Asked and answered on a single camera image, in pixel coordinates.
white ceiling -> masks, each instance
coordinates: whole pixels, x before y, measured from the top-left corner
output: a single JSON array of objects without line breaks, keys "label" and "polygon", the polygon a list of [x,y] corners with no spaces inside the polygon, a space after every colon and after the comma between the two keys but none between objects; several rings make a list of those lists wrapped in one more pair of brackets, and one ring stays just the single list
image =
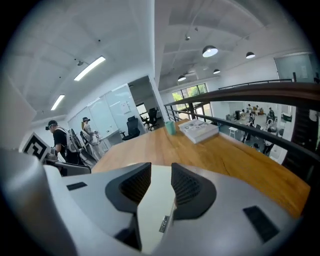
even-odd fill
[{"label": "white ceiling", "polygon": [[[273,0],[155,1],[155,15],[163,13],[156,8],[159,1],[170,3],[163,35],[157,36],[154,21],[154,45],[163,45],[159,90],[176,86],[187,72],[195,74],[185,83],[213,77],[239,40],[285,16]],[[150,62],[158,50],[153,50],[150,5],[149,0],[42,1],[16,31],[2,60],[7,80],[37,111],[34,121],[67,114],[112,74]],[[203,58],[206,45],[217,47],[218,54]],[[106,61],[74,81],[100,56]],[[60,94],[65,98],[50,111]]]},{"label": "white ceiling", "polygon": [[[250,34],[286,18],[273,0],[174,1],[162,37],[164,51],[158,89],[177,86],[178,77],[185,73],[193,74],[187,75],[182,84],[214,77],[213,70],[220,68],[238,41],[249,40]],[[202,57],[207,45],[215,46],[218,53]]]},{"label": "white ceiling", "polygon": [[[40,120],[68,113],[112,73],[149,58],[146,0],[43,1],[17,30],[3,60],[4,75]],[[74,78],[100,56],[82,80]],[[50,111],[60,94],[65,99]]]}]

black logo sign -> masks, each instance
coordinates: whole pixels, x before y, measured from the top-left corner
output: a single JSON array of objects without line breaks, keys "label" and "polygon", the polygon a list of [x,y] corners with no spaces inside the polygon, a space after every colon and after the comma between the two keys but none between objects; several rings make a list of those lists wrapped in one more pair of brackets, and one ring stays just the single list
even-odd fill
[{"label": "black logo sign", "polygon": [[23,152],[27,153],[28,155],[36,156],[39,160],[41,160],[43,155],[46,153],[46,149],[47,146],[43,144],[35,135],[33,135]]}]

wood grain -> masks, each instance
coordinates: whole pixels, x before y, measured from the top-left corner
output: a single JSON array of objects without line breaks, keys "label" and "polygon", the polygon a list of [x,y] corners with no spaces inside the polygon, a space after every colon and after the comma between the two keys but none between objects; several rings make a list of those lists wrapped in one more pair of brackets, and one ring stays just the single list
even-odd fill
[{"label": "wood grain", "polygon": [[92,169],[106,172],[133,163],[170,166],[180,163],[229,175],[252,185],[285,208],[301,215],[310,187],[269,157],[223,133],[193,144],[178,128],[170,135],[165,127],[114,145]]}]

white box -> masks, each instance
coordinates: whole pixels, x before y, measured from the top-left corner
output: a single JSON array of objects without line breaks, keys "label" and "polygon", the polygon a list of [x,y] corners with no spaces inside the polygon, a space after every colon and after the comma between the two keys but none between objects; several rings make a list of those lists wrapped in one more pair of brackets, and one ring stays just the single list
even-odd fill
[{"label": "white box", "polygon": [[193,119],[180,124],[179,129],[194,144],[206,140],[207,138],[210,138],[213,135],[219,133],[218,126],[197,119]]}]

whiteboard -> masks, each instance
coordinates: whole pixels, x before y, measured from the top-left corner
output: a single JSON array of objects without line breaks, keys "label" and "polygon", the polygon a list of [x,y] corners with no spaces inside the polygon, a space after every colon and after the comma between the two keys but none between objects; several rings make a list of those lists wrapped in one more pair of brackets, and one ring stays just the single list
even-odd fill
[{"label": "whiteboard", "polygon": [[100,133],[101,138],[104,138],[118,130],[105,97],[95,100],[88,106],[88,109],[96,126],[96,130]]},{"label": "whiteboard", "polygon": [[109,91],[105,94],[105,98],[120,132],[126,132],[125,135],[128,135],[128,118],[135,116],[139,121],[138,129],[140,130],[140,134],[145,133],[144,125],[128,85]]}]

